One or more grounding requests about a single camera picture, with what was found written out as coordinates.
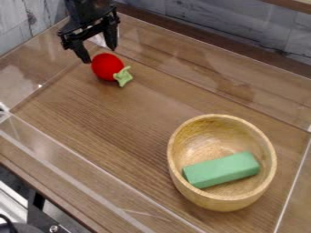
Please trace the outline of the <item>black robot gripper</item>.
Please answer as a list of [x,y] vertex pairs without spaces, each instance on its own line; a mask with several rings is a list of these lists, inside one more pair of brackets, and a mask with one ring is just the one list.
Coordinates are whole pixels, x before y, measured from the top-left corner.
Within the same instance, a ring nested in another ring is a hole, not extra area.
[[88,32],[93,29],[103,32],[107,47],[115,51],[117,47],[117,25],[120,19],[115,5],[68,5],[69,21],[60,29],[57,36],[61,38],[64,49],[72,49],[84,64],[91,63],[88,50],[83,42],[91,37]]

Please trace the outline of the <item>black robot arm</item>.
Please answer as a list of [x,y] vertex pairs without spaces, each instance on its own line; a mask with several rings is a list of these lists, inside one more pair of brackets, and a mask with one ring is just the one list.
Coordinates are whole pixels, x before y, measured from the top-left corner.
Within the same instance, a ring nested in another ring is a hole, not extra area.
[[97,34],[103,34],[108,48],[117,47],[117,26],[120,19],[113,0],[64,0],[69,21],[60,29],[64,50],[71,49],[80,60],[91,63],[84,41]]

